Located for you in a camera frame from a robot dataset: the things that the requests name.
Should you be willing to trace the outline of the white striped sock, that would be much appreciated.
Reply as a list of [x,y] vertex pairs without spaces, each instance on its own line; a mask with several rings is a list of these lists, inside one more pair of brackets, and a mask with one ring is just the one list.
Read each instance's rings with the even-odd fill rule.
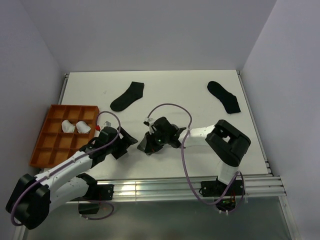
[[88,134],[91,131],[91,127],[84,121],[78,121],[75,126],[80,134]]

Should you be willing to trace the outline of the grey sock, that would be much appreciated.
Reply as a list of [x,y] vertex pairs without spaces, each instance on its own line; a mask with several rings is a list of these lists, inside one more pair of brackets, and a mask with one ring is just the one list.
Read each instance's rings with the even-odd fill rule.
[[137,149],[142,151],[143,153],[146,152],[146,147],[147,147],[147,137],[144,136],[143,139],[141,140],[141,142],[138,144]]

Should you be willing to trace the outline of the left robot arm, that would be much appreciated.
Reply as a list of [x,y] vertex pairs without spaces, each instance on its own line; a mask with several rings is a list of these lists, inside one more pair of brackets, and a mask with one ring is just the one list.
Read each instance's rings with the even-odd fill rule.
[[116,160],[136,144],[137,139],[121,127],[104,127],[97,137],[80,147],[71,157],[43,173],[23,175],[7,204],[11,223],[32,230],[50,212],[74,199],[99,203],[112,199],[112,192],[102,190],[86,172],[112,155]]

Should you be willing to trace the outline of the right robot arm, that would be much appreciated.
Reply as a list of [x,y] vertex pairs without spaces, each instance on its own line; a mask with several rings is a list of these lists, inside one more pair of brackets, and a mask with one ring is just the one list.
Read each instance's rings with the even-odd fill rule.
[[160,151],[165,145],[174,149],[205,146],[210,147],[222,161],[216,183],[217,191],[222,195],[229,194],[234,183],[232,178],[238,171],[242,158],[247,153],[251,140],[226,120],[216,124],[187,129],[171,124],[166,117],[160,117],[149,126],[137,149],[150,156]]

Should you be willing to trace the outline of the black sock left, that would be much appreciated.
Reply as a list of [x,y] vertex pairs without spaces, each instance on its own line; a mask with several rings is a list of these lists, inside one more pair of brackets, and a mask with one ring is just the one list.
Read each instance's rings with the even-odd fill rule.
[[132,81],[128,89],[110,104],[111,110],[121,112],[135,101],[141,99],[143,97],[144,87],[144,83]]

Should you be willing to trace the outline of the black sock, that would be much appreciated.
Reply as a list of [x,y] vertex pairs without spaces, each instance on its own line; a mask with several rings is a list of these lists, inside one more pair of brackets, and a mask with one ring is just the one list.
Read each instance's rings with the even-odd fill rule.
[[144,83],[132,81],[128,89],[110,104],[111,110],[121,112],[135,101],[141,99],[143,97],[144,87]]
[[222,103],[228,114],[237,114],[241,112],[237,97],[228,92],[221,84],[216,81],[210,81],[207,84],[207,89]]

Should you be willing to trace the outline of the orange compartment tray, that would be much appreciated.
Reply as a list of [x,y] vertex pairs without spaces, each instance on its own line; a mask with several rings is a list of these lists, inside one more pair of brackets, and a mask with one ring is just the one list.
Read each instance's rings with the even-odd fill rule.
[[[91,140],[96,131],[99,108],[95,105],[52,104],[34,147],[29,165],[34,168],[52,168],[71,157]],[[62,121],[75,125],[73,133],[62,131]],[[86,122],[89,133],[78,133],[76,123]]]

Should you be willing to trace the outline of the black sock right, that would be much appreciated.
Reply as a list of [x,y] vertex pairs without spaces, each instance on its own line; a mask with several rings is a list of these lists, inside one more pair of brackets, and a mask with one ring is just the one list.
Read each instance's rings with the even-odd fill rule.
[[237,114],[241,112],[237,97],[228,92],[221,84],[216,81],[210,81],[207,84],[207,89],[222,103],[228,114]]

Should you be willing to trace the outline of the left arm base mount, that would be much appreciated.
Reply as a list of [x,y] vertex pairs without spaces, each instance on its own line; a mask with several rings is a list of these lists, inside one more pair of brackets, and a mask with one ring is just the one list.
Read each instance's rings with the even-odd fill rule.
[[[88,203],[80,203],[78,204],[78,213],[84,217],[88,218],[90,220],[100,220],[107,218],[111,216],[114,211],[115,207],[112,203],[109,201],[113,199],[113,193],[114,193],[114,185],[113,184],[107,184],[107,185],[102,185],[102,184],[97,184],[95,186],[90,186],[88,188],[87,193],[78,198],[78,200],[85,201]],[[108,215],[104,217],[89,217],[89,215],[95,215],[103,208],[103,206],[108,205],[110,208],[110,212]]]

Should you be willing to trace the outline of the aluminium frame rail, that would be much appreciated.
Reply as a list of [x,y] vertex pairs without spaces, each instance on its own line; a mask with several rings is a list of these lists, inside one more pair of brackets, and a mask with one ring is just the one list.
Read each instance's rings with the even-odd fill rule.
[[[255,197],[283,197],[286,195],[280,177],[237,177],[241,180],[245,196],[247,198]],[[197,200],[201,198],[205,201],[215,200],[215,197],[203,197],[199,190],[202,181],[209,181],[206,178],[198,177],[191,179],[190,185],[185,178],[155,179],[141,181],[106,181],[99,180],[96,185],[112,184],[113,197],[109,202],[152,202],[152,201],[184,201]],[[61,186],[57,191],[50,193],[52,202],[58,206],[67,202],[79,201],[89,189],[87,183],[77,178],[70,180]]]

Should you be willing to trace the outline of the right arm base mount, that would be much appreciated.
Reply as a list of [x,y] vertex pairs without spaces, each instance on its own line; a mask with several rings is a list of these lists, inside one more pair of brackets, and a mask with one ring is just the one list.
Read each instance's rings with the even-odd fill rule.
[[[205,197],[215,197],[217,200],[225,191],[226,184],[219,182],[218,180],[202,181],[199,193]],[[245,197],[245,187],[241,180],[234,180],[229,189],[227,190],[224,198],[215,206],[219,211],[229,212],[237,207],[236,197]]]

